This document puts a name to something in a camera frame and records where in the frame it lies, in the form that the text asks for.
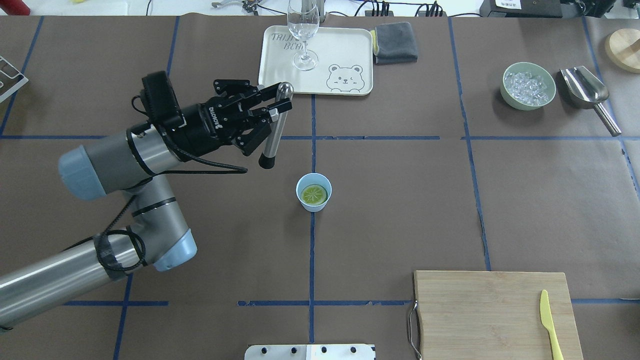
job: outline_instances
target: glass stem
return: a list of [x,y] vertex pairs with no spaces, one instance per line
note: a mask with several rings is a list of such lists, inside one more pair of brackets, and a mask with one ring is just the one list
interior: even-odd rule
[[307,41],[302,41],[302,56],[300,56],[300,59],[302,59],[302,61],[308,61],[310,58],[309,54],[307,53]]

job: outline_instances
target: bear drawing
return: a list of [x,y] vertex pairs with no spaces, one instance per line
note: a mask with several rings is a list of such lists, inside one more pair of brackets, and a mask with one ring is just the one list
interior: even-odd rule
[[329,66],[329,78],[326,80],[326,86],[332,92],[360,92],[364,88],[362,67],[360,65],[340,67],[336,64]]

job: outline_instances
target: metal ice scoop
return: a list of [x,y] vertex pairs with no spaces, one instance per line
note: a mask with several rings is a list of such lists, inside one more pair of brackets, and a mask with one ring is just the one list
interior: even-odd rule
[[611,136],[622,134],[603,104],[609,98],[609,89],[595,75],[584,66],[561,69],[560,73],[574,105],[581,109],[594,109]]

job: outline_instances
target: cutting board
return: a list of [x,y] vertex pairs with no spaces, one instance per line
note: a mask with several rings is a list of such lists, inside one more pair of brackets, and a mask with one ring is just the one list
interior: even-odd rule
[[416,271],[414,280],[425,360],[552,360],[542,289],[564,360],[583,359],[563,273]]

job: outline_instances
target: black rubber tip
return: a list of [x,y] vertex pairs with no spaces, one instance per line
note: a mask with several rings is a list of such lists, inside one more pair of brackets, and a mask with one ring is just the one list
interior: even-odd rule
[[276,165],[276,157],[267,158],[264,154],[260,154],[258,164],[261,168],[273,168]]

